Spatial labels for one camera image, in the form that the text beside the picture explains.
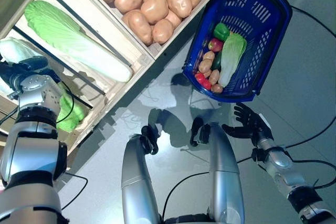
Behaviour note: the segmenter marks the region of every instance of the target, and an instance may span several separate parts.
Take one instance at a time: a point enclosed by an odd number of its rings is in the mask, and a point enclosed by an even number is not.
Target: green pepper
[[[215,59],[211,65],[211,70],[217,69],[219,72],[221,71],[221,63],[220,63],[221,59],[222,59],[222,51],[218,52],[217,55],[215,56]]]
[[[218,23],[214,30],[214,37],[221,40],[226,41],[227,37],[230,35],[230,30],[223,23]]]

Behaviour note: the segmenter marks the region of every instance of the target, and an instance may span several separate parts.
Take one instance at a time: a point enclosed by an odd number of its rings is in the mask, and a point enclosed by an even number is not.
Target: red pepper
[[[219,51],[222,50],[223,44],[224,43],[222,41],[220,41],[219,39],[213,38],[212,40],[210,40],[210,42],[208,44],[208,48],[212,52],[219,52]]]
[[[204,74],[202,73],[195,74],[195,78],[201,85],[203,85],[203,82],[206,80]]]
[[[204,80],[204,82],[202,83],[202,86],[207,90],[211,90],[211,83],[209,82],[208,79]]]

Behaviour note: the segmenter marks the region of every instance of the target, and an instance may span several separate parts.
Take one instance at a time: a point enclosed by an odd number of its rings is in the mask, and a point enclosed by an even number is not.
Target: blue shopping basket
[[[204,11],[183,73],[199,92],[221,102],[252,101],[264,84],[292,17],[287,0],[211,0]],[[203,88],[195,79],[217,23],[247,40],[245,53],[222,93]]]

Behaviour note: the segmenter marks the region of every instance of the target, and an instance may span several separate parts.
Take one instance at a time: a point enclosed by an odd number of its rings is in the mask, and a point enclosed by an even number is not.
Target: green vegetable
[[[221,40],[226,41],[227,37],[230,35],[230,30],[223,23],[218,23],[214,30],[214,37]]]
[[[231,34],[225,41],[222,50],[221,67],[218,83],[226,87],[238,67],[241,56],[246,49],[246,39],[239,34]]]
[[[116,81],[127,82],[132,70],[111,52],[81,32],[70,16],[45,1],[25,9],[28,26],[51,46]]]
[[[216,56],[215,56],[215,59],[214,61],[212,62],[212,65],[211,65],[211,70],[215,70],[217,69],[218,71],[221,71],[221,57],[222,57],[222,53],[219,52]]]
[[[58,84],[58,86],[63,90],[63,94],[59,100],[59,106],[61,107],[61,110],[57,117],[57,121],[60,121],[69,114],[72,108],[72,97],[65,92],[61,82]],[[87,111],[85,111],[85,109],[79,103],[75,102],[73,107],[74,109],[72,110],[71,114],[66,117],[65,120],[57,123],[58,129],[66,132],[72,132],[80,123],[80,121],[82,121],[87,115]]]

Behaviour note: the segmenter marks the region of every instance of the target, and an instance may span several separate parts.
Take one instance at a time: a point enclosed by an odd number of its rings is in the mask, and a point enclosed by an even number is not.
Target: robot
[[[14,90],[10,97],[19,102],[17,120],[9,132],[0,162],[0,174],[6,186],[0,194],[0,224],[69,223],[62,216],[60,200],[53,188],[53,182],[66,169],[67,147],[57,140],[56,130],[62,92],[55,78],[38,71],[41,62],[45,63],[43,57],[12,65],[0,64],[1,77]],[[265,163],[266,171],[303,223],[336,222],[336,214],[295,170],[286,150],[275,144],[264,117],[242,103],[235,110],[241,127],[210,123],[201,128],[202,141],[208,143],[211,157],[212,198],[207,214],[164,221],[157,210],[145,162],[146,155],[158,152],[156,137],[147,125],[141,134],[130,138],[124,152],[121,181],[125,224],[243,224],[239,169],[227,134],[252,140],[256,147],[254,159]]]

